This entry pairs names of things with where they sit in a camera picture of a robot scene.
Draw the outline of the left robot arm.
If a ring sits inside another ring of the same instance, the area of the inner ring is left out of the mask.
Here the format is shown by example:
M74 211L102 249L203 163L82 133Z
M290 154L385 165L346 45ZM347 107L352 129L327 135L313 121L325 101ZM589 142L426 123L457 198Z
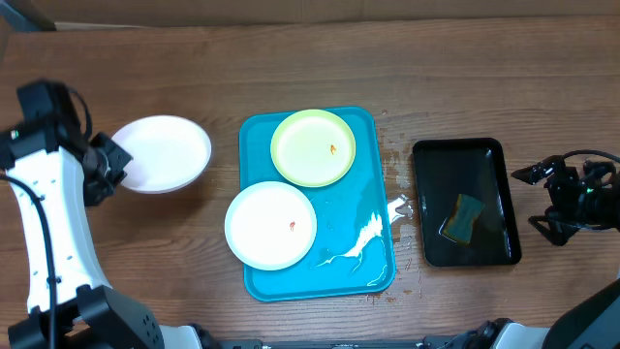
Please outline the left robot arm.
M152 312L109 285L86 217L114 194L131 155L78 117L66 84L39 79L16 94L23 119L1 134L1 178L18 202L30 291L11 347L164 347Z

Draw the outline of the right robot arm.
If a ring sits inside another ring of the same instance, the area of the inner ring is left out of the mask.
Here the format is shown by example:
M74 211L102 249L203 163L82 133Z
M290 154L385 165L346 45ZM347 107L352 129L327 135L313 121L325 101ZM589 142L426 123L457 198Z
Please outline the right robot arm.
M565 245L581 230L619 229L619 157L580 149L553 155L511 174L530 185L544 180L551 206L529 223L549 242ZM526 327L508 318L483 323L443 343L445 348L617 348L619 282L561 316L549 328Z

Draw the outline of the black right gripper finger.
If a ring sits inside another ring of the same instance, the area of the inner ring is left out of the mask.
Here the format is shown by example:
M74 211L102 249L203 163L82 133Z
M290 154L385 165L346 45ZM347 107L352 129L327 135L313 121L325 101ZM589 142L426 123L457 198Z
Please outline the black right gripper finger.
M565 162L561 155L552 155L532 166L512 172L511 177L529 185L535 185L544 178L553 175L558 169L564 166Z
M564 246L580 230L576 223L558 214L531 216L528 221L556 246Z

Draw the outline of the pale pink plate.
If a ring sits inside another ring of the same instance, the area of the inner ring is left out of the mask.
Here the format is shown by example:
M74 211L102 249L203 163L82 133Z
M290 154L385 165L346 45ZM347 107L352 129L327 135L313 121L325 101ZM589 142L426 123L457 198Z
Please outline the pale pink plate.
M212 142L196 122L174 115L135 120L112 140L132 156L121 184L142 194L164 194L196 180L212 155Z

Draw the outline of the green yellow sponge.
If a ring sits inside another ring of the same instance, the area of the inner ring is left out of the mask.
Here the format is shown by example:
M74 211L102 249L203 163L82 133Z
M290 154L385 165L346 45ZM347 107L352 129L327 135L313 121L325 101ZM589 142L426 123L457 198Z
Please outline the green yellow sponge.
M439 234L455 243L468 245L483 209L483 202L474 197L459 194L452 212L442 224Z

